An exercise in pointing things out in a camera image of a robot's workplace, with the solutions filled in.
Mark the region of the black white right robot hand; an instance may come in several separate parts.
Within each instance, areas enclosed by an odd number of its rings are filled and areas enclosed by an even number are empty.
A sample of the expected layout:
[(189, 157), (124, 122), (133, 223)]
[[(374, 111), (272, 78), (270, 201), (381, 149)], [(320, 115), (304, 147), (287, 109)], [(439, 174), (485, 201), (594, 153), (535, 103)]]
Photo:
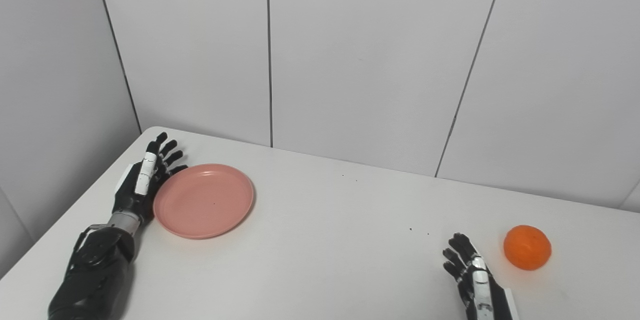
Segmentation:
[(468, 320), (519, 320), (512, 291), (498, 284), (467, 235), (453, 234), (442, 254)]

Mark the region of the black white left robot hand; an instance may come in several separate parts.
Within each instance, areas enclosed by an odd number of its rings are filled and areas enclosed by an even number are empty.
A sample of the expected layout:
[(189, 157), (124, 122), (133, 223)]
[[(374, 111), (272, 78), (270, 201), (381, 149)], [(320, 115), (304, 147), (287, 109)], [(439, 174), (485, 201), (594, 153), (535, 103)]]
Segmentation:
[(178, 141), (167, 141), (166, 132), (160, 133), (146, 148), (142, 160), (131, 165), (125, 177), (115, 191), (113, 213), (131, 213), (146, 224), (154, 217), (153, 205), (158, 190), (166, 181), (187, 165), (172, 167), (183, 158), (183, 152), (177, 150)]

